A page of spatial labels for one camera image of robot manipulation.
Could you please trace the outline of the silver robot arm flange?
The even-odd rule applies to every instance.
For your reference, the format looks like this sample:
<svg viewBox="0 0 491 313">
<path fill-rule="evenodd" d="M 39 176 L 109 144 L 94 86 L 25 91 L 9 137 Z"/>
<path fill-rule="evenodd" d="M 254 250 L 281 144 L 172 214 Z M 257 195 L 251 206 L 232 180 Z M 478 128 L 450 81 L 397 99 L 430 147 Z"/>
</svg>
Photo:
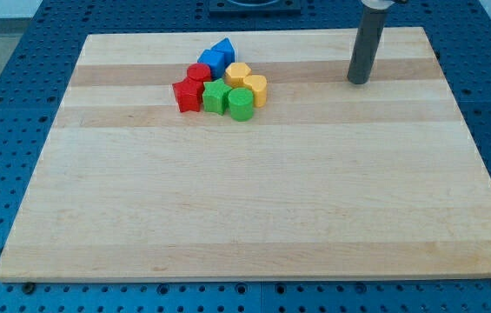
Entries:
<svg viewBox="0 0 491 313">
<path fill-rule="evenodd" d="M 394 4 L 406 4 L 408 0 L 361 0 L 362 4 L 373 10 L 387 10 Z"/>
</svg>

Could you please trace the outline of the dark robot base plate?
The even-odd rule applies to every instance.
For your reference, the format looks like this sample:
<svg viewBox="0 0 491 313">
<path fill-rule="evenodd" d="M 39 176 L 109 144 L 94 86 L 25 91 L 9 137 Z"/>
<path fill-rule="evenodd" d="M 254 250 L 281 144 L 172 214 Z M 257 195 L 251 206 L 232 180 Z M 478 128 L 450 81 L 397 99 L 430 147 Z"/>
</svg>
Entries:
<svg viewBox="0 0 491 313">
<path fill-rule="evenodd" d="M 300 14 L 301 0 L 208 0 L 211 16 L 230 14 L 269 14 L 292 13 Z"/>
</svg>

